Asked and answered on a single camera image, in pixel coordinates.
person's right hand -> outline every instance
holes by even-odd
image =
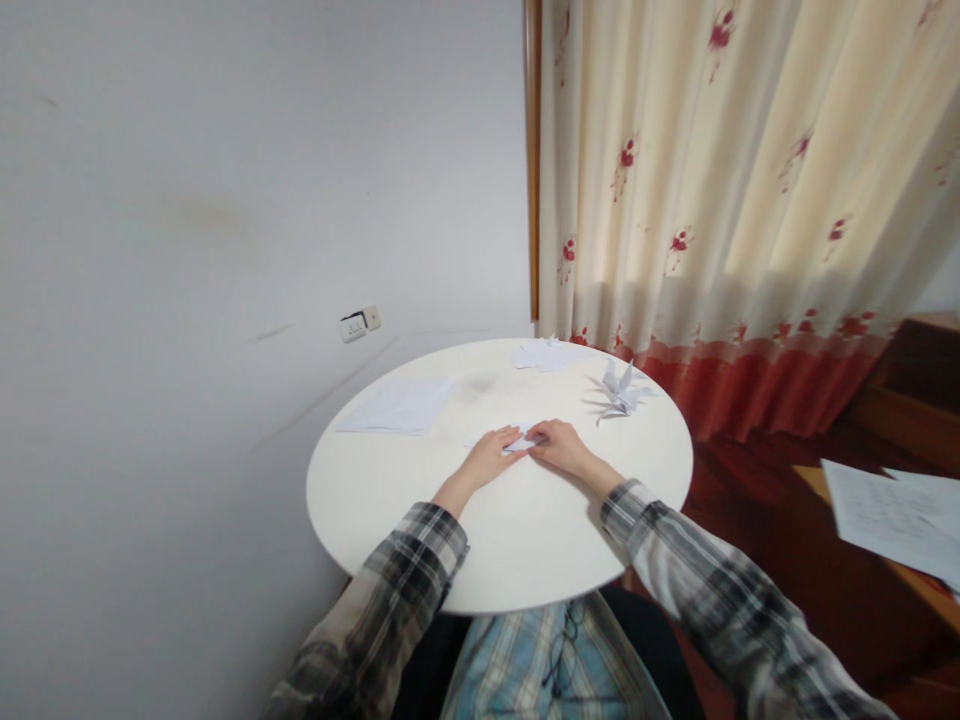
[[[556,419],[544,420],[530,428],[527,440],[536,440],[538,435],[542,435],[546,440],[530,448],[530,457],[543,460],[577,477],[581,477],[591,459],[596,458],[570,423]]]
[[[527,451],[530,457],[576,475],[601,498],[623,482],[623,477],[609,463],[590,452],[570,423],[545,420],[530,428],[527,440],[534,440],[537,435],[543,435],[546,440]]]

switch plate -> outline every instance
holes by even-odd
[[[376,330],[383,323],[380,322],[380,313],[376,305],[367,305],[363,309],[363,318],[367,321],[367,330]]]
[[[367,324],[363,321],[363,313],[348,315],[340,321],[340,337],[344,342],[359,340],[367,334]]]

white tabletop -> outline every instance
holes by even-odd
[[[317,443],[307,471],[307,507],[320,542],[350,575],[363,565],[418,500],[429,500],[456,470],[465,444],[487,430],[560,418],[587,446],[626,477],[639,478],[680,509],[690,488],[693,449],[680,411],[652,380],[629,417],[597,427],[600,390],[610,356],[565,370],[517,370],[510,362],[522,339],[460,345],[413,360],[357,394]],[[626,363],[615,360],[618,373]],[[336,432],[340,419],[388,377],[451,378],[456,387],[425,437]],[[470,552],[443,610],[476,615],[536,607],[582,595],[618,577],[626,566],[599,530],[599,504],[578,482],[524,458],[477,492],[460,519]]]

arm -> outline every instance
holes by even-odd
[[[565,423],[534,427],[530,454],[578,475],[603,501],[605,530],[640,580],[734,690],[750,718],[893,718],[807,629],[746,555],[623,478]]]
[[[526,453],[503,456],[516,428],[483,436],[430,503],[417,503],[307,636],[261,720],[387,718],[403,667],[469,547],[458,519],[474,492]]]

person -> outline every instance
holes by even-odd
[[[419,717],[429,706],[422,698],[413,705],[404,701],[403,711],[397,705],[409,685],[422,686],[415,694],[439,695],[442,704],[435,707],[444,718],[691,716],[676,702],[672,708],[664,702],[647,667],[659,653],[641,659],[626,637],[627,624],[596,591],[546,608],[467,620],[452,660],[427,647],[434,664],[444,666],[441,672],[434,668],[414,679],[404,670],[446,617],[435,621],[469,550],[461,513],[474,493],[528,454],[580,478],[602,503],[604,530],[731,688],[739,715],[895,717],[850,678],[746,555],[667,508],[639,480],[625,480],[570,424],[548,420],[530,429],[528,437],[536,435],[545,440],[504,455],[503,448],[521,437],[519,429],[487,433],[431,502],[411,508],[307,637],[264,720]]]

